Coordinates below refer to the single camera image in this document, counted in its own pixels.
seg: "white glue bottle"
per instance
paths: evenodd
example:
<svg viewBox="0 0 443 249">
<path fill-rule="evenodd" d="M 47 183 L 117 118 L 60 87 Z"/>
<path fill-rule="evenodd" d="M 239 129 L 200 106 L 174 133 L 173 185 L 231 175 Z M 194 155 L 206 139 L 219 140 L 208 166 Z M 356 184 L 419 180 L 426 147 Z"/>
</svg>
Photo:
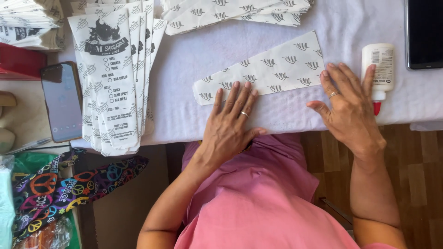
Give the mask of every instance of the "white glue bottle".
<svg viewBox="0 0 443 249">
<path fill-rule="evenodd" d="M 361 80 L 372 64 L 377 66 L 372 88 L 374 115 L 380 112 L 381 101 L 386 99 L 386 92 L 394 89 L 394 45 L 387 43 L 370 44 L 363 48 L 361 57 Z"/>
</svg>

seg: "hand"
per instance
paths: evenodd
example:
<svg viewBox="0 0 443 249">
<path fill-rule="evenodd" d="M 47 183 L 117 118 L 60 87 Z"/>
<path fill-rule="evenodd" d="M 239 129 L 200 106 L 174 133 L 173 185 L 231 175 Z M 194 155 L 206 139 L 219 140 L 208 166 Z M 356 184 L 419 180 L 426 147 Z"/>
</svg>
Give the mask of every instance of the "hand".
<svg viewBox="0 0 443 249">
<path fill-rule="evenodd" d="M 338 67 L 329 63 L 321 74 L 321 82 L 327 96 L 339 91 L 339 95 L 330 98 L 332 109 L 321 101 L 311 101 L 307 106 L 318 112 L 326 127 L 340 142 L 344 143 L 354 156 L 361 160 L 370 160 L 383 155 L 386 141 L 378 130 L 373 114 L 372 80 L 376 65 L 369 66 L 363 85 L 344 63 Z"/>
<path fill-rule="evenodd" d="M 199 164 L 209 168 L 210 173 L 240 153 L 254 137 L 266 133 L 263 128 L 245 131 L 248 117 L 241 114 L 241 111 L 251 115 L 258 91 L 256 89 L 251 91 L 251 83 L 246 82 L 236 100 L 239 88 L 240 83 L 234 82 L 223 109 L 221 107 L 223 89 L 218 90 L 214 107 L 206 123 L 203 142 L 192 158 L 194 162 L 198 161 Z"/>
</svg>

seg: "white tablecloth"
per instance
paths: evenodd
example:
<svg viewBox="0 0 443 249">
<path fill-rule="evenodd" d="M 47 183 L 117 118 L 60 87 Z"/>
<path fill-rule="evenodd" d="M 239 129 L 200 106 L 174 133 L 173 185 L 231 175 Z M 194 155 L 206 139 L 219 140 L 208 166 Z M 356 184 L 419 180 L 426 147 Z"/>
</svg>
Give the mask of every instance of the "white tablecloth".
<svg viewBox="0 0 443 249">
<path fill-rule="evenodd" d="M 324 62 L 345 62 L 358 75 L 365 45 L 395 45 L 395 89 L 382 104 L 378 124 L 443 119 L 443 70 L 406 70 L 403 0 L 317 0 L 302 15 L 299 27 L 230 20 L 183 35 L 165 35 L 149 86 L 155 131 L 142 138 L 142 145 L 201 139 L 212 106 L 195 102 L 195 81 L 314 29 Z M 70 35 L 66 39 L 70 46 L 59 60 L 75 61 Z M 305 106 L 311 100 L 329 103 L 321 86 L 261 96 L 249 125 L 270 133 L 326 129 L 320 116 Z"/>
</svg>

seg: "red glue cap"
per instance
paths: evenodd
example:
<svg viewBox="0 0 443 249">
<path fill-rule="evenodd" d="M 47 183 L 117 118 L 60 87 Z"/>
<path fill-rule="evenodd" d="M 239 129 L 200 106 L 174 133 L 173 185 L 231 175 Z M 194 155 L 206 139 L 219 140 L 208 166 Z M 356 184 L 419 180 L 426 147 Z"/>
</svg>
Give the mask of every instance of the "red glue cap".
<svg viewBox="0 0 443 249">
<path fill-rule="evenodd" d="M 381 102 L 373 102 L 374 104 L 374 115 L 377 116 L 380 112 Z"/>
</svg>

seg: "wooden floor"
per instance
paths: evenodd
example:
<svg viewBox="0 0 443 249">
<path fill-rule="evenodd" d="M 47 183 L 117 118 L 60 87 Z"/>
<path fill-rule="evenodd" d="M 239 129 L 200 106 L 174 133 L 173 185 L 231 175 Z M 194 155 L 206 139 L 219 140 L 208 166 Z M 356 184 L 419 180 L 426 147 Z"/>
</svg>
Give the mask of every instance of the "wooden floor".
<svg viewBox="0 0 443 249">
<path fill-rule="evenodd" d="M 413 132 L 407 124 L 380 130 L 408 248 L 443 249 L 443 131 Z M 320 180 L 316 197 L 351 215 L 352 153 L 329 131 L 302 133 L 302 145 L 308 171 Z"/>
</svg>

